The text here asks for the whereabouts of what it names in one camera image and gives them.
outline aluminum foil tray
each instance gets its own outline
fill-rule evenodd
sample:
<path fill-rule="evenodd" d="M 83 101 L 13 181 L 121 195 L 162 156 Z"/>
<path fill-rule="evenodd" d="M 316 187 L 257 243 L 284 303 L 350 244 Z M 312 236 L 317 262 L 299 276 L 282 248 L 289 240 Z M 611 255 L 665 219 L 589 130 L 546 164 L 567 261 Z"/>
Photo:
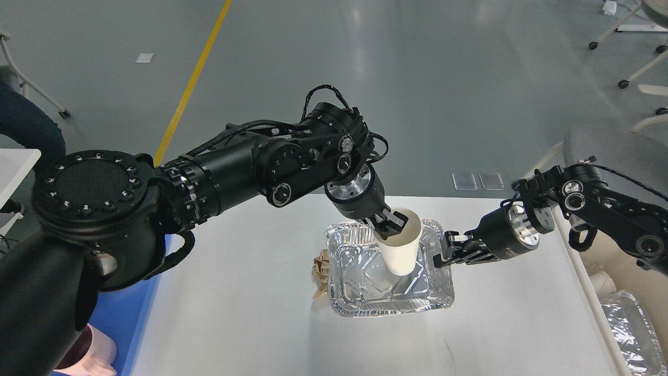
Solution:
<path fill-rule="evenodd" d="M 437 269 L 433 261 L 441 252 L 442 236 L 438 222 L 423 219 L 415 269 L 407 276 L 395 276 L 385 266 L 371 228 L 357 222 L 329 226 L 327 292 L 334 311 L 357 317 L 450 307 L 454 301 L 450 267 Z"/>
<path fill-rule="evenodd" d="M 634 376 L 666 375 L 666 364 L 652 323 L 630 292 L 598 294 L 619 349 Z"/>

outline yellow floor line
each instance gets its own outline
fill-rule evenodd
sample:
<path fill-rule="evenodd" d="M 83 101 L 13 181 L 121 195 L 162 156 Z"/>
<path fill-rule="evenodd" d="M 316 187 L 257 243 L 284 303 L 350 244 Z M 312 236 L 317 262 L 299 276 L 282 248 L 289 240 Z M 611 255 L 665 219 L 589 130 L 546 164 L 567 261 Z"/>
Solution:
<path fill-rule="evenodd" d="M 174 111 L 174 116 L 172 116 L 172 120 L 169 122 L 167 130 L 165 131 L 165 134 L 162 136 L 162 141 L 160 141 L 160 146 L 158 147 L 158 151 L 156 151 L 156 155 L 154 157 L 154 164 L 156 166 L 162 163 L 162 159 L 165 156 L 167 147 L 169 147 L 169 144 L 172 142 L 172 137 L 174 136 L 174 132 L 176 132 L 176 127 L 178 126 L 178 122 L 181 120 L 183 111 L 186 109 L 186 106 L 188 105 L 188 101 L 190 100 L 190 95 L 192 94 L 193 89 L 195 89 L 195 84 L 197 84 L 197 79 L 199 79 L 200 73 L 202 73 L 202 68 L 204 67 L 204 63 L 206 63 L 206 59 L 208 58 L 209 52 L 211 52 L 211 47 L 213 46 L 213 42 L 216 41 L 218 30 L 220 30 L 220 26 L 222 25 L 222 22 L 225 20 L 225 15 L 227 15 L 227 11 L 230 9 L 230 5 L 232 5 L 232 0 L 225 0 L 225 4 L 222 6 L 222 9 L 220 10 L 220 14 L 218 15 L 216 24 L 211 30 L 209 38 L 206 40 L 206 44 L 204 45 L 204 49 L 202 50 L 200 59 L 197 61 L 197 65 L 195 65 L 195 69 L 192 71 L 192 74 L 190 75 L 190 79 L 188 80 L 188 85 L 186 85 L 186 89 L 185 91 L 183 91 L 183 95 L 181 95 L 181 100 L 178 101 L 178 106 L 176 107 L 176 111 Z"/>

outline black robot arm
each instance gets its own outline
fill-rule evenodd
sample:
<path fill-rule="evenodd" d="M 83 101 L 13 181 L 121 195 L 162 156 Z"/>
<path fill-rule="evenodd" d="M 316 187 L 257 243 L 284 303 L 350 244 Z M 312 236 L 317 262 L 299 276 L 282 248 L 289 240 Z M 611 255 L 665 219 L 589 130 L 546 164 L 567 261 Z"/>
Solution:
<path fill-rule="evenodd" d="M 85 151 L 36 177 L 41 230 L 0 260 L 0 375 L 48 375 L 88 322 L 99 291 L 125 288 L 181 261 L 196 225 L 256 195 L 275 207 L 326 186 L 348 218 L 387 237 L 406 218 L 385 204 L 376 138 L 358 109 L 319 103 L 296 124 L 229 124 L 153 168 L 148 155 Z M 345 199 L 330 195 L 339 187 Z M 185 239 L 165 256 L 164 236 Z"/>
<path fill-rule="evenodd" d="M 562 170 L 554 166 L 544 173 L 536 171 L 531 179 L 515 181 L 515 198 L 485 215 L 476 229 L 464 235 L 446 232 L 444 251 L 434 257 L 436 266 L 495 262 L 534 250 L 539 234 L 554 230 L 550 209 L 559 206 L 571 224 L 572 248 L 587 250 L 601 230 L 639 266 L 668 276 L 668 211 L 608 189 L 599 168 L 604 167 L 581 163 Z"/>

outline white table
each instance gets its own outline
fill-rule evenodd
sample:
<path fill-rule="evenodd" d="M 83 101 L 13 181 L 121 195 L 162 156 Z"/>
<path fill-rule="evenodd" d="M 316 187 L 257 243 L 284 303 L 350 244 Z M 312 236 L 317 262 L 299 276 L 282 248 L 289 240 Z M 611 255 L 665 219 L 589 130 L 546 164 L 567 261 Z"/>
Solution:
<path fill-rule="evenodd" d="M 41 153 L 37 149 L 0 149 L 0 207 L 2 207 Z M 0 233 L 5 235 L 20 214 L 0 213 Z"/>
<path fill-rule="evenodd" d="M 499 200 L 387 202 L 463 232 Z M 324 195 L 257 197 L 198 227 L 161 277 L 132 374 L 618 374 L 558 231 L 513 260 L 454 266 L 449 309 L 343 318 L 311 298 L 323 232 L 343 220 Z"/>

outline person's leg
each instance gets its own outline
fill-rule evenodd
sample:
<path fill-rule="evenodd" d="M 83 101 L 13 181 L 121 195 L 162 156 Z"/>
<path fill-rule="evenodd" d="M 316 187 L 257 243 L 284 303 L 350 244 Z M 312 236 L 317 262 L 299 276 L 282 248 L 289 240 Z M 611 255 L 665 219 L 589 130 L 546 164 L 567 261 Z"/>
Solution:
<path fill-rule="evenodd" d="M 34 103 L 0 82 L 0 134 L 27 149 L 39 149 L 33 170 L 50 166 L 65 155 L 65 139 L 58 125 Z"/>

